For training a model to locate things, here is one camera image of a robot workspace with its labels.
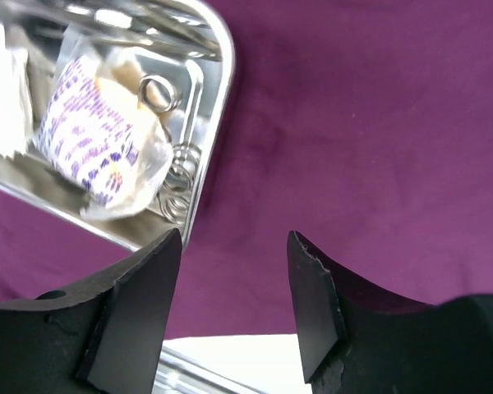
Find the gauze pad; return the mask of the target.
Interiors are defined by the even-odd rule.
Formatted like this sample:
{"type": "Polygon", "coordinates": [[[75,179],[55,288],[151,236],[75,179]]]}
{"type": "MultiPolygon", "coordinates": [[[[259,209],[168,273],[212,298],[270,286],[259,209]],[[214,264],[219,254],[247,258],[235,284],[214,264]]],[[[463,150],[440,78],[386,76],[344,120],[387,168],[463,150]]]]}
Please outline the gauze pad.
{"type": "Polygon", "coordinates": [[[34,131],[27,77],[28,51],[9,48],[0,23],[0,156],[13,159],[27,151],[34,131]]]}

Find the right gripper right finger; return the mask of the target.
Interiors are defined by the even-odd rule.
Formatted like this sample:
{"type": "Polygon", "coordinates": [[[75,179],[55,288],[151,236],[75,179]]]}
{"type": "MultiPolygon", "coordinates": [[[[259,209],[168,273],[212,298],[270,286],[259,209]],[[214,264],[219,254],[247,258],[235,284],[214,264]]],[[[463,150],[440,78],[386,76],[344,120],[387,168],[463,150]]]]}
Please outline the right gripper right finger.
{"type": "Polygon", "coordinates": [[[315,393],[493,393],[493,295],[429,305],[333,261],[301,233],[288,280],[315,393]]]}

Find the steel forceps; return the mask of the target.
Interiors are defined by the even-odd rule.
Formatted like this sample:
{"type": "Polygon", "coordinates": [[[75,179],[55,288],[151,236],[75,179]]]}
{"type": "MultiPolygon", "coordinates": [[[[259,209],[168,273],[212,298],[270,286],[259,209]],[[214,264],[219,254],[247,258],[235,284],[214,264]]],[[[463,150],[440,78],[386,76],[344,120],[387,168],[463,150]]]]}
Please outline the steel forceps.
{"type": "Polygon", "coordinates": [[[190,91],[185,99],[186,107],[182,117],[182,127],[173,145],[173,162],[166,176],[165,187],[172,192],[184,193],[194,184],[200,160],[200,149],[192,142],[199,112],[204,78],[190,75],[190,91]]]}
{"type": "Polygon", "coordinates": [[[160,75],[146,75],[140,80],[139,100],[155,113],[170,112],[178,106],[179,93],[167,78],[160,75]]]}

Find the stainless steel tray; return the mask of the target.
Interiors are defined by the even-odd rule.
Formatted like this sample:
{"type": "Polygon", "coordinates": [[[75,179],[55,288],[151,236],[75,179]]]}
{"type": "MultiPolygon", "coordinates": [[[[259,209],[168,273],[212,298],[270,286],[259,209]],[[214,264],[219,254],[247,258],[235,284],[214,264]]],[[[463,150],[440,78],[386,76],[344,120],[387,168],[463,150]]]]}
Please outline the stainless steel tray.
{"type": "Polygon", "coordinates": [[[102,60],[129,57],[132,66],[130,80],[134,84],[139,86],[141,78],[146,75],[160,75],[173,83],[179,93],[178,106],[160,115],[172,145],[182,127],[190,75],[197,73],[204,78],[192,139],[200,149],[200,160],[193,187],[188,191],[190,206],[185,222],[172,224],[160,212],[158,192],[154,202],[142,213],[109,221],[87,220],[79,213],[87,200],[85,193],[58,175],[34,148],[29,148],[27,155],[21,158],[0,158],[0,190],[128,250],[137,250],[173,228],[177,228],[182,239],[187,241],[233,85],[236,53],[228,26],[221,15],[203,1],[164,1],[160,7],[220,46],[222,59],[213,62],[106,43],[100,34],[71,22],[64,11],[52,6],[52,2],[0,1],[0,22],[4,24],[7,42],[23,45],[30,52],[27,73],[36,115],[41,114],[46,102],[49,80],[57,70],[64,32],[70,26],[92,39],[102,60]]]}

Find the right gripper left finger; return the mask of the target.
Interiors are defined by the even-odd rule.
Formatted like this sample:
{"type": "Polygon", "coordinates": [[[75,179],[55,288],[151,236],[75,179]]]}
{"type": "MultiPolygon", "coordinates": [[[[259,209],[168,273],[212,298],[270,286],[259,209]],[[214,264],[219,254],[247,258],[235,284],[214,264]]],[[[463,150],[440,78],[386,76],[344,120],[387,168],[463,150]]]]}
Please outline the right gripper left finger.
{"type": "Polygon", "coordinates": [[[87,278],[0,303],[0,393],[149,393],[182,255],[171,230],[87,278]]]}

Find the clear plastic packet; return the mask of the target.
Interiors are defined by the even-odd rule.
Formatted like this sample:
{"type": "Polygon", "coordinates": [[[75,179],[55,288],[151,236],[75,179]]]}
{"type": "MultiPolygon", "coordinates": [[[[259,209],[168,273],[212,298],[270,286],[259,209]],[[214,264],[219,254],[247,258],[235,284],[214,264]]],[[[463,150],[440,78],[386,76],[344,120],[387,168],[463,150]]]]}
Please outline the clear plastic packet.
{"type": "Polygon", "coordinates": [[[87,194],[87,220],[134,216],[155,200],[173,162],[159,118],[116,81],[92,39],[64,32],[35,148],[87,194]]]}

